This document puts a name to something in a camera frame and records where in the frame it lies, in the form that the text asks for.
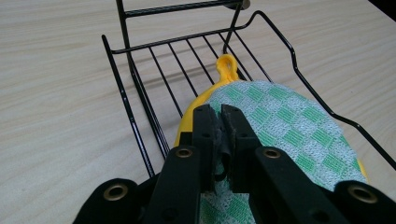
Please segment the rack handle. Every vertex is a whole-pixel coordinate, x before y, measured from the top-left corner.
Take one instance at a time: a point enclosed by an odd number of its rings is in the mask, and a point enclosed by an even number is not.
[[[243,0],[217,0],[217,1],[174,5],[168,7],[152,7],[145,9],[137,9],[137,10],[125,11],[123,13],[123,18],[126,19],[132,17],[141,17],[141,16],[148,16],[148,15],[182,11],[182,10],[190,10],[190,9],[203,8],[203,7],[232,6],[234,4],[241,3],[242,1]]]

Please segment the light wood grain surface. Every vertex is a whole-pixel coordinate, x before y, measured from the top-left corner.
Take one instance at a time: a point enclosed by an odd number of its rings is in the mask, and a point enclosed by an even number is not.
[[[127,1],[127,9],[183,1]],[[396,23],[363,0],[252,1],[239,24],[263,10],[295,47],[301,71],[340,115],[356,120],[396,158]],[[129,21],[133,44],[225,28],[224,7]],[[0,222],[70,223],[101,183],[148,178],[126,117],[101,35],[122,48],[114,0],[0,3]],[[241,34],[274,80],[306,95],[290,56],[260,20]],[[211,40],[220,49],[217,39]],[[213,70],[202,41],[192,43]],[[175,44],[198,92],[202,78],[185,44]],[[182,109],[193,94],[162,48],[155,48]],[[179,116],[146,52],[135,56],[170,145]],[[163,159],[135,93],[124,57],[117,57],[151,162]],[[396,199],[395,172],[359,133],[342,125],[370,183]]]

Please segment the black wire rack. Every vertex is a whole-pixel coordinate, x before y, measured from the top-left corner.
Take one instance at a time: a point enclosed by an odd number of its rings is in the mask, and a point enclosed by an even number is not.
[[[179,69],[180,74],[182,74],[182,77],[185,79],[185,81],[188,83],[188,86],[190,86],[190,89],[193,93],[193,97],[198,96],[200,93],[198,90],[196,90],[195,85],[193,84],[193,81],[191,81],[191,77],[193,76],[191,74],[191,70],[186,69],[185,65],[180,59],[179,53],[177,50],[175,50],[175,45],[177,43],[183,43],[187,45],[188,51],[191,53],[192,58],[194,59],[196,63],[196,69],[200,71],[200,76],[207,78],[207,83],[209,85],[214,84],[213,77],[211,73],[214,71],[213,67],[208,67],[208,65],[205,65],[203,63],[203,58],[200,57],[200,54],[197,52],[197,48],[192,44],[193,41],[196,41],[199,39],[202,43],[204,43],[204,47],[207,48],[207,51],[211,52],[214,57],[218,58],[221,53],[230,53],[232,54],[235,59],[238,62],[238,75],[240,76],[241,79],[243,80],[253,80],[255,78],[266,78],[268,81],[273,82],[273,80],[270,78],[270,76],[267,74],[267,72],[264,70],[263,66],[260,64],[259,59],[252,53],[252,50],[248,47],[248,44],[244,39],[241,37],[240,32],[245,31],[251,23],[255,20],[264,20],[275,32],[275,34],[279,37],[280,41],[283,42],[283,44],[287,47],[287,49],[290,52],[290,57],[291,57],[291,64],[292,64],[292,69],[295,72],[295,75],[304,83],[306,88],[310,91],[310,93],[316,98],[316,100],[322,105],[322,107],[335,119],[341,120],[344,123],[347,123],[356,130],[358,130],[361,135],[367,139],[367,141],[377,150],[377,152],[389,163],[389,165],[396,170],[396,162],[395,160],[382,148],[375,140],[374,138],[368,134],[358,123],[356,123],[353,120],[346,119],[344,117],[341,117],[337,114],[335,114],[329,106],[320,98],[320,96],[317,94],[317,92],[314,90],[314,88],[309,84],[309,82],[304,78],[304,76],[301,74],[298,66],[297,66],[297,59],[296,59],[296,53],[292,47],[292,45],[289,43],[289,41],[283,36],[280,31],[275,27],[275,25],[270,21],[270,19],[262,12],[262,11],[255,11],[248,22],[245,25],[241,26],[235,26],[236,21],[238,19],[239,13],[242,9],[242,0],[218,0],[218,1],[208,1],[208,2],[200,2],[200,3],[191,3],[191,4],[185,4],[185,5],[177,5],[177,6],[170,6],[170,7],[154,7],[154,8],[148,8],[148,9],[138,9],[138,10],[132,10],[132,11],[125,11],[124,6],[122,3],[122,0],[117,0],[117,6],[118,6],[118,12],[120,16],[120,26],[122,30],[122,35],[123,35],[123,41],[125,45],[125,49],[117,49],[113,50],[110,48],[106,37],[103,35],[103,42],[105,44],[105,49],[107,53],[107,57],[109,59],[112,71],[114,73],[114,78],[117,81],[117,85],[120,90],[120,96],[122,98],[122,101],[125,106],[126,113],[128,115],[129,121],[131,123],[134,136],[136,139],[136,143],[138,145],[138,148],[140,150],[140,153],[142,155],[143,161],[146,165],[148,175],[150,177],[155,175],[153,166],[150,161],[150,157],[148,154],[148,151],[145,146],[145,142],[143,141],[142,135],[139,132],[139,128],[137,126],[136,118],[134,117],[134,112],[133,109],[131,108],[131,105],[128,100],[127,92],[124,89],[121,77],[120,77],[120,72],[119,68],[116,65],[114,55],[118,54],[125,54],[128,60],[128,65],[129,65],[129,70],[131,73],[131,77],[134,83],[134,87],[137,91],[137,94],[140,98],[140,101],[142,103],[143,109],[147,115],[147,120],[149,123],[149,126],[151,127],[151,130],[153,132],[153,136],[155,138],[155,141],[158,144],[159,150],[163,156],[163,158],[166,158],[166,155],[168,154],[170,150],[169,146],[169,141],[165,137],[165,134],[163,132],[162,128],[162,123],[158,119],[158,111],[154,110],[154,103],[152,99],[149,97],[149,92],[147,92],[147,83],[145,84],[145,81],[142,80],[142,77],[139,74],[139,69],[138,69],[138,63],[135,62],[134,60],[134,55],[138,51],[145,51],[148,53],[148,57],[153,61],[153,64],[156,65],[158,69],[157,76],[159,79],[162,80],[163,85],[165,86],[167,90],[167,94],[169,96],[169,104],[173,104],[175,106],[175,116],[176,117],[182,117],[183,116],[183,108],[180,106],[179,100],[177,99],[175,95],[175,88],[172,87],[172,83],[169,81],[169,76],[167,76],[164,71],[161,63],[159,62],[159,56],[156,55],[155,53],[155,48],[158,47],[163,47],[167,48],[169,51],[169,56],[173,57],[173,60],[177,62],[177,66]],[[128,18],[133,18],[133,17],[141,17],[141,16],[148,16],[148,15],[154,15],[154,14],[160,14],[160,13],[168,13],[168,12],[175,12],[175,11],[182,11],[182,10],[189,10],[189,9],[197,9],[197,8],[204,8],[204,7],[218,7],[218,6],[233,6],[235,12],[233,14],[233,19],[231,21],[231,25],[229,28],[225,29],[219,29],[219,30],[214,30],[214,31],[209,31],[209,32],[204,32],[200,34],[193,34],[193,35],[184,35],[181,37],[177,38],[171,38],[171,39],[166,39],[162,41],[157,41],[149,44],[144,44],[144,45],[139,45],[139,46],[130,46],[130,41],[129,41],[129,36],[128,36],[128,30],[127,30],[127,24],[126,20]],[[218,41],[221,42],[222,45],[222,52],[217,52],[215,48],[213,47],[213,42],[210,41],[209,39],[216,38]],[[245,52],[246,55],[241,56],[240,55],[240,50],[234,50],[233,45],[237,44],[238,46],[241,46],[243,51]],[[253,76],[249,69],[250,66],[245,66],[244,64],[246,63],[246,59],[249,60],[249,64],[255,64],[259,68],[260,74],[257,77],[257,73],[254,73],[255,76]]]

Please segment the wooden table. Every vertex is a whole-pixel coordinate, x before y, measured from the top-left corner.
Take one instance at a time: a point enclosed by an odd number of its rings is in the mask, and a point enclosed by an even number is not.
[[[139,0],[125,7],[169,2],[182,1]],[[101,40],[106,34],[113,49],[123,46],[116,4],[16,0],[0,6],[0,222],[70,223],[101,183],[148,178]],[[301,71],[331,108],[360,123],[395,159],[396,23],[363,0],[252,1],[238,23],[256,9],[295,47]],[[137,19],[130,23],[132,42],[224,28],[231,17],[231,10],[216,7]],[[255,30],[246,38],[277,81],[305,94],[296,78],[283,77],[292,73],[290,56],[278,53],[284,47],[276,46],[277,39]],[[128,78],[125,60],[118,63]],[[150,81],[152,68],[143,69]],[[151,81],[157,90],[157,80]],[[138,105],[130,79],[126,88]],[[172,113],[163,108],[167,119]],[[150,135],[143,111],[134,112],[142,135]],[[395,172],[358,132],[342,127],[370,183],[395,200]],[[170,143],[173,136],[168,131]],[[152,149],[155,143],[147,145],[159,172],[163,159]]]

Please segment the metal wire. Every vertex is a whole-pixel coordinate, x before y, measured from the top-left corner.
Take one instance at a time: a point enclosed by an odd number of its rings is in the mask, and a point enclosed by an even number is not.
[[[235,52],[233,51],[233,49],[231,48],[231,46],[229,44],[230,43],[230,39],[231,39],[231,35],[235,34],[235,36],[237,37],[237,40],[239,40],[240,44],[246,49],[247,53],[250,55],[252,60],[259,66],[259,68],[262,70],[262,73],[268,78],[268,80],[270,82],[273,82],[273,80],[265,72],[265,70],[263,69],[263,67],[261,66],[261,64],[257,60],[257,58],[253,55],[253,53],[249,49],[248,45],[240,37],[240,35],[236,32],[236,31],[243,30],[243,29],[249,27],[249,25],[253,22],[253,20],[257,16],[262,17],[266,21],[266,23],[269,24],[269,26],[278,35],[280,40],[288,48],[288,50],[290,51],[291,62],[292,62],[292,66],[293,66],[295,74],[304,83],[304,85],[308,88],[308,90],[311,92],[311,94],[317,99],[317,101],[323,106],[323,108],[331,116],[333,116],[335,119],[339,119],[339,120],[343,121],[344,123],[347,123],[347,124],[355,127],[363,135],[363,137],[365,137],[367,139],[367,141],[378,151],[378,153],[389,163],[389,165],[391,167],[393,167],[394,170],[396,170],[396,162],[394,161],[394,159],[384,150],[384,148],[382,148],[374,140],[374,138],[370,134],[368,134],[358,123],[356,123],[356,122],[354,122],[354,121],[352,121],[350,119],[346,119],[344,117],[341,117],[341,116],[335,114],[327,106],[327,104],[320,98],[320,96],[317,94],[317,92],[314,90],[314,88],[309,84],[309,82],[304,78],[304,76],[301,74],[300,70],[298,69],[296,53],[295,53],[292,45],[280,33],[280,31],[275,27],[275,25],[269,20],[269,18],[263,12],[255,11],[252,14],[252,16],[250,17],[249,21],[245,25],[242,25],[242,26],[238,26],[238,27],[234,26],[235,23],[236,23],[236,19],[237,19],[238,13],[239,13],[239,12],[235,12],[234,17],[233,17],[233,21],[232,21],[232,25],[231,25],[230,28],[220,29],[220,30],[210,31],[210,32],[204,32],[204,33],[195,34],[195,35],[185,35],[185,36],[182,36],[182,37],[171,38],[171,39],[157,41],[157,42],[144,44],[144,45],[140,45],[140,46],[130,47],[129,37],[128,37],[128,33],[127,33],[127,28],[126,28],[126,22],[125,22],[126,18],[128,18],[130,16],[133,16],[133,17],[134,16],[142,16],[142,15],[146,15],[147,13],[148,14],[156,14],[157,12],[158,13],[164,13],[164,12],[167,12],[167,10],[175,11],[175,10],[179,10],[179,8],[176,8],[176,7],[161,7],[161,8],[157,8],[160,11],[140,10],[140,11],[136,11],[136,13],[134,14],[131,11],[125,13],[121,0],[117,0],[117,3],[118,3],[119,15],[120,15],[121,30],[122,30],[122,34],[123,34],[123,38],[124,38],[124,43],[125,43],[125,49],[112,50],[112,49],[110,49],[110,47],[109,47],[109,45],[108,45],[108,43],[106,41],[106,38],[104,36],[103,36],[103,40],[104,40],[105,47],[106,47],[107,57],[108,57],[108,59],[110,61],[110,65],[111,65],[111,67],[113,69],[114,76],[115,76],[115,78],[117,80],[117,83],[119,85],[120,94],[121,94],[122,100],[124,102],[125,109],[127,111],[128,117],[130,119],[133,131],[134,131],[134,135],[136,137],[137,144],[139,145],[139,149],[141,151],[142,158],[143,158],[143,160],[144,160],[144,162],[146,164],[146,167],[148,169],[148,174],[150,176],[152,176],[154,173],[153,173],[150,161],[149,161],[149,156],[148,156],[148,154],[146,152],[146,149],[144,147],[144,143],[143,143],[142,138],[140,136],[140,132],[137,129],[137,125],[136,125],[135,120],[134,120],[132,109],[131,109],[131,107],[129,105],[129,102],[128,102],[128,99],[126,97],[125,90],[123,89],[122,81],[120,80],[120,74],[118,73],[118,69],[117,69],[117,66],[116,66],[116,64],[114,62],[114,59],[113,59],[112,55],[113,54],[122,54],[122,53],[126,53],[127,54],[128,63],[130,65],[130,71],[131,71],[132,78],[134,80],[134,84],[136,85],[136,89],[137,89],[139,97],[140,97],[140,99],[142,101],[143,107],[145,108],[145,111],[146,111],[146,114],[148,116],[148,120],[149,120],[151,129],[152,129],[152,131],[153,131],[153,133],[155,135],[155,138],[157,140],[157,143],[158,143],[158,145],[160,147],[160,151],[163,154],[163,157],[165,158],[166,155],[167,155],[167,152],[169,151],[169,146],[168,146],[168,144],[166,142],[166,139],[165,139],[165,137],[163,135],[163,130],[162,130],[161,124],[158,121],[158,119],[157,119],[157,117],[155,115],[155,111],[152,108],[149,96],[146,93],[146,90],[145,90],[145,87],[144,87],[144,83],[143,83],[143,81],[141,80],[141,78],[139,76],[139,73],[138,73],[137,68],[136,68],[136,64],[134,63],[134,60],[133,60],[133,58],[131,56],[131,52],[136,51],[136,50],[140,50],[140,49],[148,49],[150,51],[151,56],[152,56],[154,62],[156,63],[156,65],[157,65],[157,67],[159,69],[159,73],[160,73],[161,77],[163,78],[163,82],[164,82],[166,88],[168,89],[168,92],[169,92],[169,94],[170,94],[170,96],[171,96],[171,98],[172,98],[172,100],[173,100],[173,102],[174,102],[174,104],[175,104],[175,106],[177,108],[177,112],[178,112],[178,114],[180,116],[182,116],[182,112],[181,112],[181,109],[180,109],[180,107],[179,107],[179,105],[177,103],[175,95],[173,94],[173,92],[172,92],[172,90],[171,90],[171,88],[169,86],[169,83],[168,83],[168,81],[166,80],[166,77],[163,74],[163,70],[161,69],[161,67],[160,67],[160,65],[158,63],[156,55],[152,51],[152,47],[160,46],[160,45],[168,45],[169,49],[171,50],[172,54],[174,55],[175,59],[177,60],[177,63],[179,65],[180,69],[181,69],[181,72],[183,73],[184,77],[188,81],[188,83],[189,83],[194,95],[197,96],[198,92],[195,90],[194,86],[192,85],[192,83],[191,83],[191,81],[189,79],[189,76],[188,76],[186,70],[184,69],[183,65],[181,64],[179,58],[177,57],[177,54],[176,54],[175,50],[173,49],[171,43],[178,42],[178,41],[186,41],[188,43],[192,53],[194,54],[195,58],[197,59],[198,64],[200,64],[200,66],[203,68],[203,70],[204,70],[205,74],[207,75],[207,77],[209,78],[210,82],[212,84],[214,84],[213,79],[209,75],[209,73],[208,73],[207,69],[205,68],[204,64],[202,63],[202,60],[200,59],[199,55],[196,53],[196,51],[195,51],[194,47],[192,46],[190,40],[194,39],[194,38],[202,38],[206,42],[207,46],[210,48],[210,50],[212,51],[214,56],[216,58],[218,58],[219,55],[216,53],[216,51],[214,50],[213,46],[210,44],[210,42],[206,38],[207,36],[210,36],[210,35],[218,35],[222,39],[222,41],[224,42],[223,52],[226,52],[226,49],[228,49],[231,52],[231,54],[235,57],[235,59],[238,61],[239,67],[242,68],[244,73],[247,75],[248,79],[249,80],[253,80],[253,78],[249,74],[248,70],[242,64],[242,62],[239,60],[239,58],[237,57],[237,55],[235,54]],[[205,5],[205,4],[203,4],[203,5],[200,5],[200,4],[191,5],[191,6],[187,6],[187,8],[185,8],[185,9],[198,8],[198,6],[209,7],[209,5]],[[239,69],[238,69],[238,75],[242,79],[246,80],[245,76],[242,74],[242,72]]]

